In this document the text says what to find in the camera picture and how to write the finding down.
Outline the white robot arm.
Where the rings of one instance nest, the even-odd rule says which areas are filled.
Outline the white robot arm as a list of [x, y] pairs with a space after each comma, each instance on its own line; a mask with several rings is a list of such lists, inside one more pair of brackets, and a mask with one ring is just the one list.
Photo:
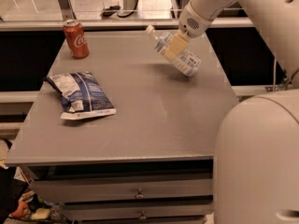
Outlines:
[[238, 2], [292, 86], [255, 95], [223, 119], [214, 153], [215, 224], [298, 224], [299, 0], [190, 0], [167, 52], [174, 57]]

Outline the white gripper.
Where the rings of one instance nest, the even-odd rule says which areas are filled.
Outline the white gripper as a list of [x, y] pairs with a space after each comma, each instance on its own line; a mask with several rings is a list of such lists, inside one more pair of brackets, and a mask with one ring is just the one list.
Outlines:
[[164, 54], [165, 58], [173, 61], [188, 47], [190, 38], [196, 38], [203, 34], [214, 21], [214, 12], [215, 8], [208, 4], [194, 6], [192, 3], [189, 3], [183, 8], [178, 20], [180, 31], [176, 32], [171, 38]]

